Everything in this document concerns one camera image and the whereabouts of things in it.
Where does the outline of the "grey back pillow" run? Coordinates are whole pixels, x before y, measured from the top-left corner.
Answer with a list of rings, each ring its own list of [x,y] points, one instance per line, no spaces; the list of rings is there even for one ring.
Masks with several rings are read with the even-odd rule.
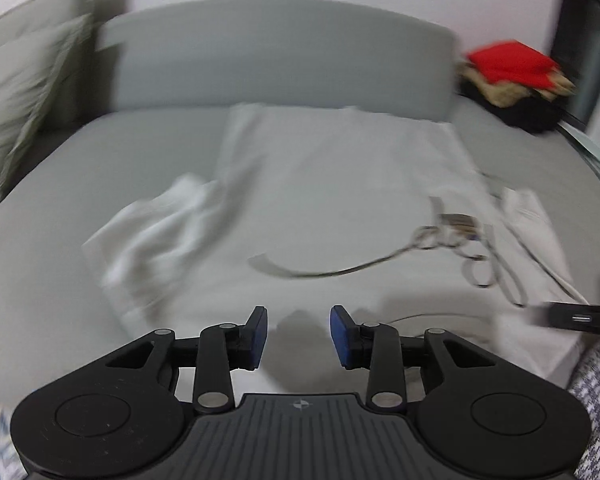
[[[0,47],[92,12],[91,0],[29,0],[0,15]]]

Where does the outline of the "dark window frame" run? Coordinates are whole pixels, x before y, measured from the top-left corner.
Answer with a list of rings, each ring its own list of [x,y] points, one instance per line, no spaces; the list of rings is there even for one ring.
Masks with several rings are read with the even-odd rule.
[[[600,0],[562,0],[550,56],[576,85],[564,121],[585,131],[600,98]]]

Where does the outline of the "red folded garment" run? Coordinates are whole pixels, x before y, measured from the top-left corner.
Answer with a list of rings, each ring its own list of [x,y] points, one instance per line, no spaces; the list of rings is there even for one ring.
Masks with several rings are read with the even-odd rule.
[[[540,51],[516,40],[490,44],[466,55],[489,84],[502,81],[522,84],[525,87],[549,89],[553,83],[550,75],[559,65]]]

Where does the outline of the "glass side table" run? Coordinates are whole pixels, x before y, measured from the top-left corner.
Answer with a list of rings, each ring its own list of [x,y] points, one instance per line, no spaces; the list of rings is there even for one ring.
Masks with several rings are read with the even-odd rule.
[[[600,147],[589,136],[566,122],[560,122],[557,130],[567,139],[571,146],[600,180]]]

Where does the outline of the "light grey shirt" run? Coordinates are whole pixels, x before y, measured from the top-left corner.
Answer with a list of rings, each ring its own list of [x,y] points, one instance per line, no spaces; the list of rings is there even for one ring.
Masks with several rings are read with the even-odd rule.
[[[445,328],[558,386],[582,351],[540,321],[543,304],[579,293],[538,196],[492,194],[440,122],[235,106],[212,180],[183,174],[83,250],[133,336],[195,336],[266,307],[243,393],[361,388],[329,337],[336,304],[407,336]]]

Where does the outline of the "grey front pillow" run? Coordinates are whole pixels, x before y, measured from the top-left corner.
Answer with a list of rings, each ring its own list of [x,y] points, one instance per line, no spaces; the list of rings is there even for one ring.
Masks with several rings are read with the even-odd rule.
[[[60,87],[76,72],[91,29],[92,18],[83,14],[0,47],[0,201]]]

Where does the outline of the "grey pillow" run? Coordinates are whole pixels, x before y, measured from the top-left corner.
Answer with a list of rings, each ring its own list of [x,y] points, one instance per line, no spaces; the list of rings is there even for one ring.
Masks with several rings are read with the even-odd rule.
[[[91,0],[29,0],[0,15],[0,47],[92,12]]]
[[[0,201],[60,87],[76,72],[91,29],[92,18],[83,14],[0,47]]]

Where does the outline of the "grey sofa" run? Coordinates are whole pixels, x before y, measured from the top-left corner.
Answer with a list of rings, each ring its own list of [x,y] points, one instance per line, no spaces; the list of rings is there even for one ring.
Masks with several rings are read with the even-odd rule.
[[[492,194],[538,196],[576,301],[600,304],[600,180],[561,134],[530,136],[459,96],[456,60],[449,29],[320,0],[208,0],[102,26],[94,119],[0,203],[0,400],[16,404],[155,330],[123,326],[84,244],[183,174],[212,180],[230,111],[244,104],[452,126]]]

